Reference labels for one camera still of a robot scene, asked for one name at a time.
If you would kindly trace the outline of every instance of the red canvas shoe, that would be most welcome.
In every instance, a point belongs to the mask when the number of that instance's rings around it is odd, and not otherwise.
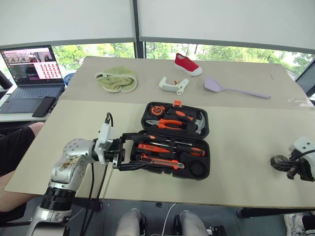
[[[191,76],[197,76],[202,73],[202,69],[199,65],[190,60],[188,57],[184,57],[179,53],[176,54],[174,66],[185,71]]]

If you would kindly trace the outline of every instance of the towel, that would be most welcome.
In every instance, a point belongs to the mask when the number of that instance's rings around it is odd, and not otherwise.
[[[108,92],[131,92],[137,87],[136,75],[123,65],[98,72],[95,78]]]

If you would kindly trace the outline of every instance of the black tool case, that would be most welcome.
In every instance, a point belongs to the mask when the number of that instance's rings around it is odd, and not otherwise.
[[[204,119],[204,127],[200,130],[200,133],[196,133],[198,126],[195,122],[196,120],[201,121],[202,118]],[[171,128],[158,128],[155,124],[147,123],[147,120],[160,119],[179,120],[183,122],[183,125],[167,124],[166,126]],[[172,174],[174,177],[181,178],[201,180],[208,177],[210,173],[210,149],[208,143],[203,139],[209,134],[209,124],[208,115],[205,110],[182,106],[180,101],[175,101],[174,104],[151,102],[146,107],[141,119],[141,124],[144,130],[139,133],[153,137],[163,137],[166,138],[167,141],[159,142],[154,139],[149,141],[143,141],[141,139],[133,140],[130,154],[131,161],[151,161],[153,158],[156,158],[158,162],[151,162],[142,168],[150,172],[158,174],[164,172],[166,174]],[[146,147],[148,145],[156,146],[170,152],[155,152],[156,150],[142,149],[143,145],[146,145]],[[198,150],[196,153],[194,150],[187,150],[187,148],[199,148],[201,151]],[[179,167],[167,166],[168,163],[161,165],[159,160],[171,161],[175,164],[179,162],[184,165],[184,168],[180,164]]]

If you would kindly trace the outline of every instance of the sneaker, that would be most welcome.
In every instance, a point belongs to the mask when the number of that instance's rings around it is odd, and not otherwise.
[[[197,76],[202,73],[202,69],[199,65],[179,53],[176,54],[174,66],[191,76]]]
[[[305,236],[305,229],[302,221],[303,214],[286,214],[284,223],[286,226],[286,236]]]

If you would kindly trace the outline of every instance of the tool case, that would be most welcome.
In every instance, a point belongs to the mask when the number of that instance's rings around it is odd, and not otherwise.
[[[171,103],[150,102],[143,114],[144,130],[151,137],[133,140],[131,162],[146,161],[142,169],[174,177],[201,180],[210,173],[210,149],[203,139],[209,134],[207,112]]]

